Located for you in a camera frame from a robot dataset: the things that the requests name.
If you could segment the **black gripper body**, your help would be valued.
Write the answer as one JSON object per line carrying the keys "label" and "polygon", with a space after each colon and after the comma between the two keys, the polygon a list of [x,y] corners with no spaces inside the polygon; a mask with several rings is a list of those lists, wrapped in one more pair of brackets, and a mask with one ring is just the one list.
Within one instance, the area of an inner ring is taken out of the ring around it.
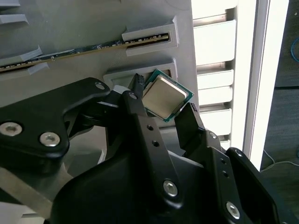
{"label": "black gripper body", "polygon": [[208,224],[221,214],[208,149],[194,162],[166,149],[125,152],[68,182],[56,196],[52,224]]}

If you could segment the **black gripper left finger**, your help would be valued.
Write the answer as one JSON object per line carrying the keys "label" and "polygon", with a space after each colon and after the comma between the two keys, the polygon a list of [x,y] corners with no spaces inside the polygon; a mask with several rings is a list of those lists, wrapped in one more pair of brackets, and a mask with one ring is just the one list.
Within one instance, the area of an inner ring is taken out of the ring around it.
{"label": "black gripper left finger", "polygon": [[0,110],[0,164],[4,168],[51,174],[58,171],[70,139],[94,126],[106,128],[107,159],[132,151],[141,161],[143,185],[155,202],[180,207],[178,176],[153,118],[142,104],[144,77],[135,74],[129,89],[111,91],[89,77],[4,106]]}

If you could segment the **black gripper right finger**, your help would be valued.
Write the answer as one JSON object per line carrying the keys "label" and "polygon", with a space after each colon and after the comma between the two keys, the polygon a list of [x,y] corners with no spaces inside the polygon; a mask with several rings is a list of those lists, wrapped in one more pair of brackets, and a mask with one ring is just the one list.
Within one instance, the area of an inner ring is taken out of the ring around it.
{"label": "black gripper right finger", "polygon": [[204,166],[216,210],[226,223],[280,223],[279,204],[269,185],[244,153],[224,150],[218,137],[205,129],[195,104],[187,103],[175,118],[185,156]]}

